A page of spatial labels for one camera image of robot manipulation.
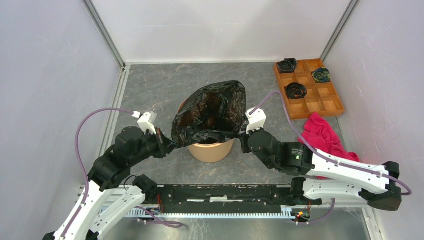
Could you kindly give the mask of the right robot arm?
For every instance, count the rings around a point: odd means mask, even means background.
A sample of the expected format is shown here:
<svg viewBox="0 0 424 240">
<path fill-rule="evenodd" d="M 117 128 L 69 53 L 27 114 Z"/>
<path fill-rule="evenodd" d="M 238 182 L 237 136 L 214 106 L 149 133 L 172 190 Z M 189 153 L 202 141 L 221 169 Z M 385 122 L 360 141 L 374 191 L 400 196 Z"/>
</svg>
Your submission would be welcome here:
<svg viewBox="0 0 424 240">
<path fill-rule="evenodd" d="M 263 129 L 241 132 L 237 137 L 243 153 L 252 153 L 268 169 L 294 177 L 288 196 L 295 204 L 307 199 L 362 199 L 372 208 L 397 211 L 402 203 L 396 162 L 350 161 L 300 142 L 280 142 Z"/>
</svg>

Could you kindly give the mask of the black plastic trash bag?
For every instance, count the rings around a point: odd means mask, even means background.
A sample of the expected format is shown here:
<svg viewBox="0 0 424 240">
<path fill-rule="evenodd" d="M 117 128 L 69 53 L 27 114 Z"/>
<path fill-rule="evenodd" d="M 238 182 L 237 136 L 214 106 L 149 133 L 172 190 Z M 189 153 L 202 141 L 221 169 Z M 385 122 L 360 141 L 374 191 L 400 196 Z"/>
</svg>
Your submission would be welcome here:
<svg viewBox="0 0 424 240">
<path fill-rule="evenodd" d="M 171 138 L 180 147 L 225 143 L 245 123 L 245 86 L 237 80 L 209 84 L 188 97 L 174 117 Z"/>
</svg>

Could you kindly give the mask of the orange plastic trash bin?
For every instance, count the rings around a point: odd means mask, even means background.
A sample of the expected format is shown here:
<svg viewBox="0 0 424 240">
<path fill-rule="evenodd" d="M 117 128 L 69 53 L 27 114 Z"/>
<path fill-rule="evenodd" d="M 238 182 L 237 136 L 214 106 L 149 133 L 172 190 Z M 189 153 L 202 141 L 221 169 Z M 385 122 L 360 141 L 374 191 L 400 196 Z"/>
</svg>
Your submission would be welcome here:
<svg viewBox="0 0 424 240">
<path fill-rule="evenodd" d="M 211 144 L 196 143 L 187 147 L 194 158 L 204 163 L 216 163 L 223 160 L 231 151 L 234 140 L 224 143 L 213 142 Z"/>
</svg>

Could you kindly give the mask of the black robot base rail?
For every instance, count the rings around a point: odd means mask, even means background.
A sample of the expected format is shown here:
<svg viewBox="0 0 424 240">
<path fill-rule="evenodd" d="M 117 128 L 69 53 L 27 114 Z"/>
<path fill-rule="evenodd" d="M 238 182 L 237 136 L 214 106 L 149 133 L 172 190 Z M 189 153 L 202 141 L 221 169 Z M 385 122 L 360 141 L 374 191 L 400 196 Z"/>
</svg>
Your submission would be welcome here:
<svg viewBox="0 0 424 240">
<path fill-rule="evenodd" d="M 158 185 L 146 175 L 137 176 L 132 185 L 145 193 L 143 204 L 158 207 L 161 214 L 277 214 L 282 207 L 323 203 L 290 185 Z"/>
</svg>

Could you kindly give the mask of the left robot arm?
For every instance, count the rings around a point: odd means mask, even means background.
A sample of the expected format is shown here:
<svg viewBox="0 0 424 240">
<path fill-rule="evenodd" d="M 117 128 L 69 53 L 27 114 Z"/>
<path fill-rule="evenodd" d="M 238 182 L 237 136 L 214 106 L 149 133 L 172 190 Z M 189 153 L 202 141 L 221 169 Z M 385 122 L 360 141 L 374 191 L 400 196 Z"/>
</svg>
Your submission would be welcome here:
<svg viewBox="0 0 424 240">
<path fill-rule="evenodd" d="M 47 233 L 45 240 L 102 240 L 109 231 L 132 209 L 151 204 L 157 198 L 156 183 L 146 176 L 136 178 L 134 186 L 118 201 L 101 211 L 106 200 L 123 180 L 130 176 L 131 168 L 153 157 L 163 159 L 178 145 L 164 136 L 159 128 L 143 132 L 138 127 L 126 127 L 115 143 L 94 161 L 88 173 L 88 186 L 62 226 Z"/>
</svg>

